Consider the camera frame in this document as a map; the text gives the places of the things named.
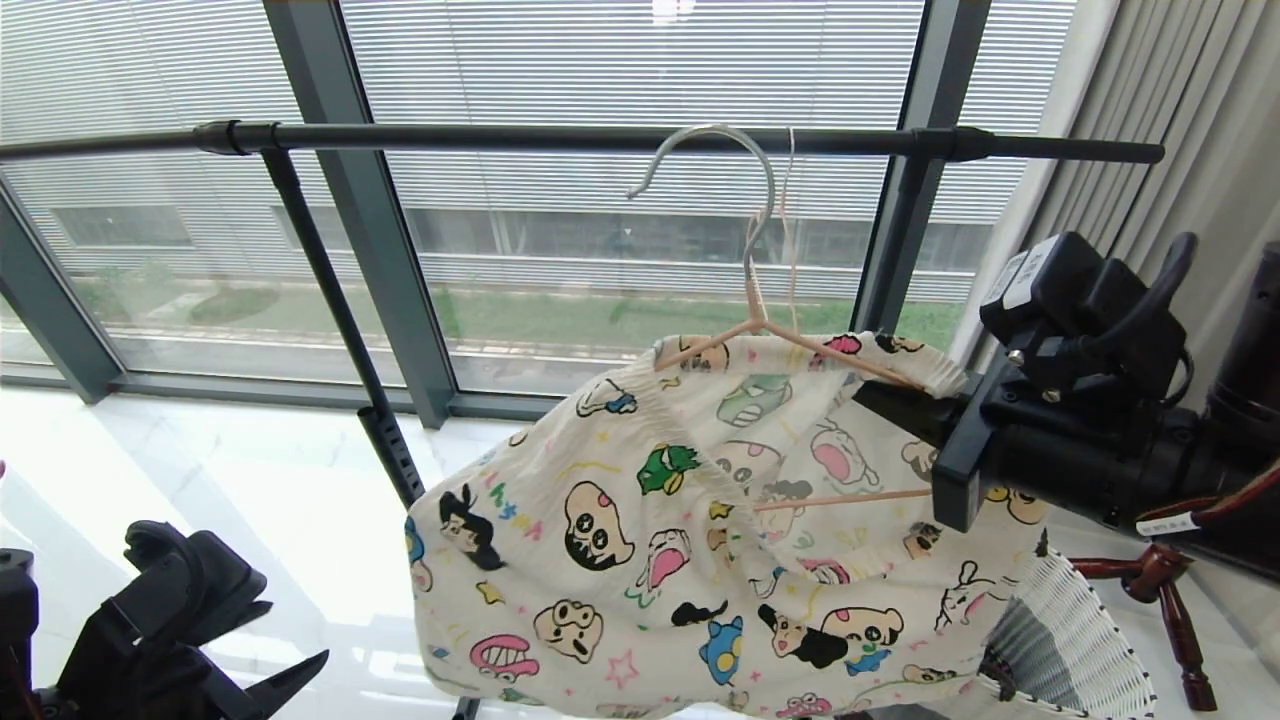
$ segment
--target label sticker on cable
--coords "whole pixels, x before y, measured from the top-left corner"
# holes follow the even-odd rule
[[[1023,250],[1018,255],[1010,258],[1007,263],[1005,263],[1005,269],[1000,270],[1000,277],[996,278],[996,282],[991,286],[991,290],[987,291],[987,297],[982,299],[983,306],[991,305],[992,302],[996,302],[1001,297],[1004,297],[1005,291],[1009,290],[1009,283],[1014,282],[1014,275],[1018,274],[1018,268],[1023,266],[1023,260],[1025,259],[1027,259],[1027,251]]]
[[[1014,282],[1009,283],[1009,290],[1005,291],[1005,309],[1012,310],[1014,307],[1021,307],[1032,301],[1032,286],[1036,283],[1036,277],[1039,274],[1041,269],[1044,266],[1044,260],[1053,252],[1057,247],[1057,241],[1062,236],[1056,234],[1048,240],[1041,241],[1036,247],[1032,247],[1027,254],[1027,260],[1023,261],[1023,266],[1018,269],[1018,274],[1014,275]]]
[[[1171,533],[1185,533],[1198,530],[1199,525],[1192,519],[1190,512],[1170,515],[1169,518],[1156,518],[1155,520],[1142,520],[1137,524],[1138,534],[1143,537],[1167,536]]]

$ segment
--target pink star print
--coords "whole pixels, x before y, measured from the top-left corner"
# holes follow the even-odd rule
[[[622,657],[609,659],[609,674],[604,679],[613,680],[621,691],[627,687],[627,680],[634,680],[639,676],[640,673],[636,671],[636,666],[631,662],[631,651],[628,650],[622,653]]]

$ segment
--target metal hanger hook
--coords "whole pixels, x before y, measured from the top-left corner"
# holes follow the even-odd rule
[[[746,281],[750,282],[751,250],[754,250],[755,243],[760,241],[760,237],[764,234],[764,229],[769,222],[769,218],[773,217],[773,197],[777,193],[776,192],[777,188],[773,182],[773,165],[769,164],[769,156],[754,140],[751,140],[751,136],[746,135],[745,132],[737,129],[733,126],[727,126],[723,123],[689,126],[686,128],[681,128],[671,133],[671,136],[668,136],[667,140],[664,140],[662,145],[658,146],[658,151],[654,152],[653,160],[649,161],[649,169],[646,169],[644,173],[644,179],[641,179],[639,184],[627,191],[627,200],[634,200],[637,195],[649,190],[649,184],[653,183],[653,176],[658,172],[658,165],[662,164],[662,159],[669,155],[671,151],[675,150],[677,145],[689,140],[690,137],[698,137],[700,135],[723,135],[731,140],[737,141],[739,145],[750,150],[751,155],[755,155],[755,158],[760,161],[760,165],[764,168],[764,182],[767,186],[768,195],[764,199],[764,209],[760,211],[760,218],[755,223],[755,227],[751,228],[751,234],[748,236],[746,238],[746,249],[742,251],[742,273],[746,277]]]

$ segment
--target white wicker basket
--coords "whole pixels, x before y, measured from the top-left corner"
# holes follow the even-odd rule
[[[1055,550],[1038,559],[1019,585],[991,647],[1012,669],[1019,692],[1011,701],[1000,702],[1000,685],[979,675],[963,694],[869,715],[876,720],[1156,716],[1149,675],[1088,580]]]

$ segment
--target horizontal black pole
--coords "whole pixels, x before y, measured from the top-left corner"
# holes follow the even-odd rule
[[[508,127],[424,124],[278,124],[220,120],[191,131],[76,137],[0,145],[0,163],[175,150],[246,155],[279,150],[435,150],[453,152],[637,152],[658,149],[678,128]],[[767,152],[791,149],[783,128],[741,128]],[[1158,163],[1160,145],[993,135],[977,128],[927,131],[795,131],[797,155],[902,155],[940,160],[979,158],[1057,158],[1110,163]],[[727,137],[700,136],[677,152],[742,152]]]

